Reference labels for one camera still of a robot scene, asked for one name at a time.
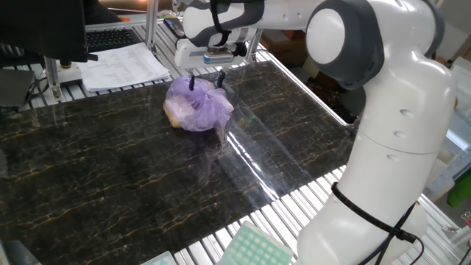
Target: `table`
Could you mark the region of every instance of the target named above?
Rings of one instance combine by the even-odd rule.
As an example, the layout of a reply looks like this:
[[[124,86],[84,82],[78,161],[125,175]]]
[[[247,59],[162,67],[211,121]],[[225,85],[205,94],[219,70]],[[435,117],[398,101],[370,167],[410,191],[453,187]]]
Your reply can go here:
[[[142,23],[122,25],[143,37]],[[272,63],[228,74],[236,109],[223,144],[211,132],[174,130],[160,109],[168,84],[159,84],[188,72],[173,65],[174,40],[162,24],[157,36],[170,79],[100,93],[64,88],[68,103],[45,95],[4,118],[0,238],[20,239],[44,264],[139,264],[171,250],[179,265],[203,265],[217,262],[245,220],[295,249],[297,232],[341,177],[348,127],[261,52]],[[456,263],[461,253],[439,234],[453,223],[420,202],[430,222],[421,264]]]

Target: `paper document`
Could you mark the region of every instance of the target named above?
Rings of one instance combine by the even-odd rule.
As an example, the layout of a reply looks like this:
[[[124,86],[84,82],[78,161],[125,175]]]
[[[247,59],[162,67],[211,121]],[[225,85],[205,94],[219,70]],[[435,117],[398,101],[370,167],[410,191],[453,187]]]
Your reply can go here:
[[[169,70],[155,59],[146,44],[94,53],[98,62],[77,63],[83,84],[90,92],[120,88],[169,76]]]

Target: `computer monitor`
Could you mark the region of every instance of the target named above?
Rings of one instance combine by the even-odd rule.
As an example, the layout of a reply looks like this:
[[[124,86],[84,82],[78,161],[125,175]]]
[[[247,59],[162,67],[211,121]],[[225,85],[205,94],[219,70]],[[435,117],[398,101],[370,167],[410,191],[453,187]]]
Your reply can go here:
[[[82,0],[0,0],[0,43],[74,62],[88,54]]]

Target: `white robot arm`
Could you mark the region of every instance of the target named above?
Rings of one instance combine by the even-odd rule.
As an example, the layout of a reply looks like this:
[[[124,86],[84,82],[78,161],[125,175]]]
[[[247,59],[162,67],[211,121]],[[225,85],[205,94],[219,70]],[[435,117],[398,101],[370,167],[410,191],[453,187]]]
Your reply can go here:
[[[425,211],[412,205],[445,139],[456,92],[449,70],[425,56],[443,37],[434,6],[427,0],[195,1],[183,25],[188,40],[177,44],[180,67],[241,63],[237,43],[256,29],[305,29],[321,71],[346,89],[366,91],[347,170],[300,232],[299,265],[390,264],[412,247],[401,235],[389,238],[371,217],[425,234]]]

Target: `dark marble surface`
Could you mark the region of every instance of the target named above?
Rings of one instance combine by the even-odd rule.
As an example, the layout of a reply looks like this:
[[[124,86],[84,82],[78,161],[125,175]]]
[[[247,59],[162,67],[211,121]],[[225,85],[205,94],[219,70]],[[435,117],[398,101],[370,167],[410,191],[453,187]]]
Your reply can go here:
[[[271,63],[227,82],[223,143],[170,127],[168,83],[0,117],[0,239],[45,265],[138,265],[347,162],[352,136]]]

